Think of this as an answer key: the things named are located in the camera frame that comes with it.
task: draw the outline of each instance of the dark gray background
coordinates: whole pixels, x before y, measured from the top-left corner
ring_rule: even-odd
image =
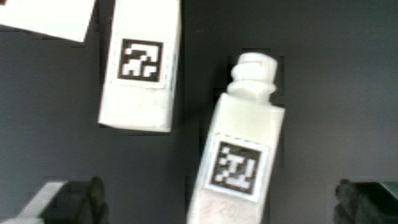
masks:
[[[0,27],[0,217],[45,181],[97,175],[113,224],[184,223],[212,103],[257,49],[280,62],[285,108],[264,223],[330,224],[339,179],[398,180],[398,1],[184,0],[173,129],[156,136],[95,124],[111,9],[99,0],[83,44]]]

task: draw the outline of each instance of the square tag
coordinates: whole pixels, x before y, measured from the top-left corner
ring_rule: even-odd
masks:
[[[209,147],[204,188],[257,202],[268,147],[221,134],[214,135]]]
[[[159,81],[163,43],[122,39],[117,78]]]
[[[252,195],[260,152],[227,143],[218,144],[211,184]]]

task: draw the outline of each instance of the black and white marker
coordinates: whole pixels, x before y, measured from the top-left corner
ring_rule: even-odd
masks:
[[[99,123],[170,131],[179,0],[115,0]]]
[[[216,103],[188,224],[259,224],[284,109],[268,102],[275,60],[239,56]]]

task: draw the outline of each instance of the black square pattern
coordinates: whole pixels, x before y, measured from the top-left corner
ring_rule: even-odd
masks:
[[[157,82],[163,43],[122,39],[118,79]]]
[[[252,195],[260,152],[220,142],[209,184]]]

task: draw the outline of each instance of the white block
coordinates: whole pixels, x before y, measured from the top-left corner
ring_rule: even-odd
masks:
[[[115,0],[99,123],[168,132],[179,50],[179,1]]]
[[[268,103],[275,61],[239,57],[220,96],[191,196],[188,224],[259,224],[284,109]]]
[[[0,24],[83,42],[93,0],[6,0]]]
[[[8,219],[1,224],[44,224],[40,218],[13,218]]]
[[[17,215],[19,218],[38,217],[63,185],[65,185],[65,182],[45,183],[44,187],[40,188],[19,212],[19,215]]]

